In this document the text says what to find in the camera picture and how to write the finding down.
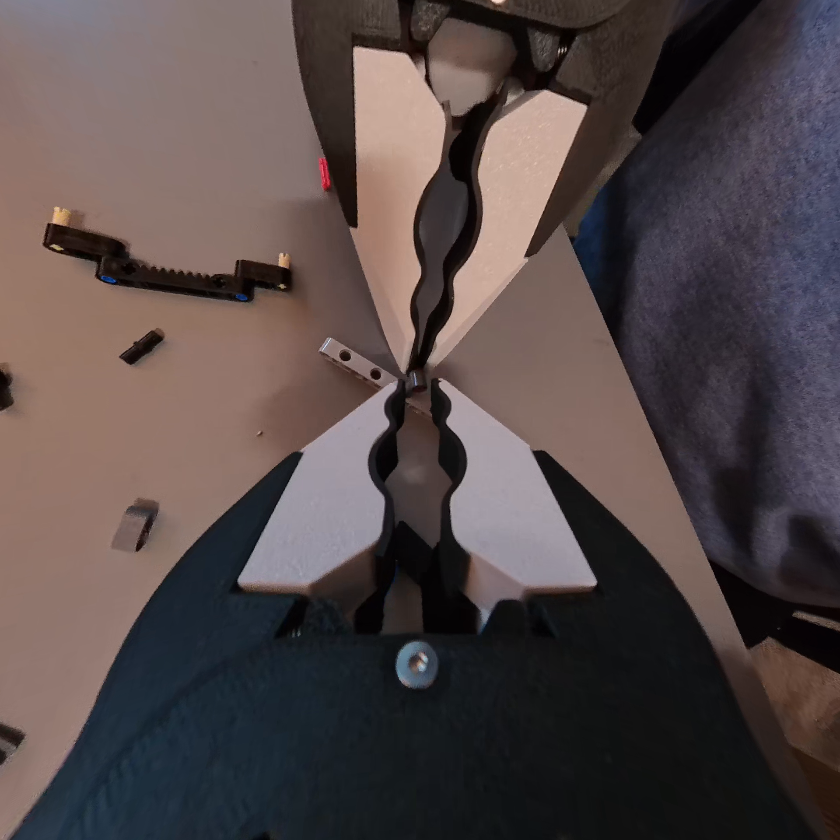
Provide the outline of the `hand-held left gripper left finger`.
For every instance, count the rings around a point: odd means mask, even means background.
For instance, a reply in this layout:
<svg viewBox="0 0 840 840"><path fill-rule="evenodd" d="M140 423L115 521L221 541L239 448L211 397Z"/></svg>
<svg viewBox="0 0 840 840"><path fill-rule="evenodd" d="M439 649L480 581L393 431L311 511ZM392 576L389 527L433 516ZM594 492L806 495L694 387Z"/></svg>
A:
<svg viewBox="0 0 840 840"><path fill-rule="evenodd" d="M387 385L303 448L238 576L241 590L327 600L346 616L377 592L405 399L403 381Z"/></svg>

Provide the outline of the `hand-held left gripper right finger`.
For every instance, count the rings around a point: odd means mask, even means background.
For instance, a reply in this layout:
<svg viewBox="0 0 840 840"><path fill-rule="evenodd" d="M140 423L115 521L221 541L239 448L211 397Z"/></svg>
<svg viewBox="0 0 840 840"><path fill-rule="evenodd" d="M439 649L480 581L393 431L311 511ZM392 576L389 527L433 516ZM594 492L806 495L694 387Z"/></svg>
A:
<svg viewBox="0 0 840 840"><path fill-rule="evenodd" d="M588 594L596 578L528 443L443 379L430 386L449 478L429 629L478 629L501 602Z"/></svg>

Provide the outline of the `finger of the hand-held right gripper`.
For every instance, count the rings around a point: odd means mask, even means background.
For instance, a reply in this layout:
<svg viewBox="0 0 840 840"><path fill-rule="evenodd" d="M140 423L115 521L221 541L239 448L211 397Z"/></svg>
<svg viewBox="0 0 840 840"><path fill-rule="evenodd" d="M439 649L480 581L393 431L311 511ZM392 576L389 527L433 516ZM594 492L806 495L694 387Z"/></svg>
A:
<svg viewBox="0 0 840 840"><path fill-rule="evenodd" d="M353 243L396 366L408 371L416 329L411 303L421 279L415 247L442 256L459 226L459 187L445 161L447 116L412 58L353 47L358 223Z"/></svg>
<svg viewBox="0 0 840 840"><path fill-rule="evenodd" d="M489 129L477 179L477 242L454 278L454 307L428 365L443 362L528 261L526 253L587 106L549 90L521 94Z"/></svg>

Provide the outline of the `long grey lego beam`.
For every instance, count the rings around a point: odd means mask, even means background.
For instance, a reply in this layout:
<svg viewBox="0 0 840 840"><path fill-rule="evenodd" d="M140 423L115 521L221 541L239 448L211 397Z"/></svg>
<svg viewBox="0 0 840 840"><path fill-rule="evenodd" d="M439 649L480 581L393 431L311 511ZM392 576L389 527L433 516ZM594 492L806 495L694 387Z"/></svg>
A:
<svg viewBox="0 0 840 840"><path fill-rule="evenodd" d="M336 339L325 339L318 353L326 361L378 391L397 382L397 376Z"/></svg>

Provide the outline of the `short grey lego beam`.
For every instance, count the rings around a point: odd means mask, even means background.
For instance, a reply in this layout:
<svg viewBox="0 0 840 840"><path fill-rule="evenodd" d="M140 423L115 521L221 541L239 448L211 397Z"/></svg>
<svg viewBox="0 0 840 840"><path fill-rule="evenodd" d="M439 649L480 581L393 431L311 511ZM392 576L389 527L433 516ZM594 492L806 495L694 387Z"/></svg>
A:
<svg viewBox="0 0 840 840"><path fill-rule="evenodd" d="M159 511L158 501L136 498L122 515L111 541L111 549L126 553L141 551L148 541Z"/></svg>

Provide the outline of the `black lego rack assembly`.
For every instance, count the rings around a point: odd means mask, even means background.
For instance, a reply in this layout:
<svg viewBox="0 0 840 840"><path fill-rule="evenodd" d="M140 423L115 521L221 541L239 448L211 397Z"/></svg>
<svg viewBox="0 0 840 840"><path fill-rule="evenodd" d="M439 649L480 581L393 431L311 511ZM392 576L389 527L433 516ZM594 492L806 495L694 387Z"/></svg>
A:
<svg viewBox="0 0 840 840"><path fill-rule="evenodd" d="M94 265L94 276L113 287L160 291L194 298L251 302L258 289L290 292L291 259L276 263L240 259L232 273L204 274L151 266L135 257L123 241L74 225L71 210L56 206L45 227L43 246L53 253Z"/></svg>

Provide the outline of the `black lego pin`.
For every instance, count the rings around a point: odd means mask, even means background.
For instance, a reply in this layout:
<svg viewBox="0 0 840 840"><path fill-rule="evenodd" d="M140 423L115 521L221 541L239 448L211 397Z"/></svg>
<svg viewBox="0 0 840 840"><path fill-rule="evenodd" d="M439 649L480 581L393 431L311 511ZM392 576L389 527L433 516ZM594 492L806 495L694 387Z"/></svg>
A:
<svg viewBox="0 0 840 840"><path fill-rule="evenodd" d="M135 365L150 355L165 340L165 333L160 329L148 331L121 352L119 359L127 365Z"/></svg>

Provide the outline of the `person's blue-clothed body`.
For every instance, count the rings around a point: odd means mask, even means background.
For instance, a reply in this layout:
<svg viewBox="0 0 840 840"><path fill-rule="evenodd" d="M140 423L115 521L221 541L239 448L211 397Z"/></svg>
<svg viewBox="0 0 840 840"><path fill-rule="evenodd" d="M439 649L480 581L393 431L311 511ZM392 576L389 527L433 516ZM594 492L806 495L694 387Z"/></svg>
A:
<svg viewBox="0 0 840 840"><path fill-rule="evenodd" d="M838 607L839 2L682 2L574 239L709 561Z"/></svg>

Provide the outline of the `black metal rod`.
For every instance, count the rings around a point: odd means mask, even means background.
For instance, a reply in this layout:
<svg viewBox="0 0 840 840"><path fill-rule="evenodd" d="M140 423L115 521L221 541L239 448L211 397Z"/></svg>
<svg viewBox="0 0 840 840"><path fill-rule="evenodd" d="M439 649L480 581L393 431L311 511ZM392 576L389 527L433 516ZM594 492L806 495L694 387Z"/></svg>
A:
<svg viewBox="0 0 840 840"><path fill-rule="evenodd" d="M797 612L839 621L836 607L789 602L752 587L716 563L710 568L747 649L772 636Z"/></svg>

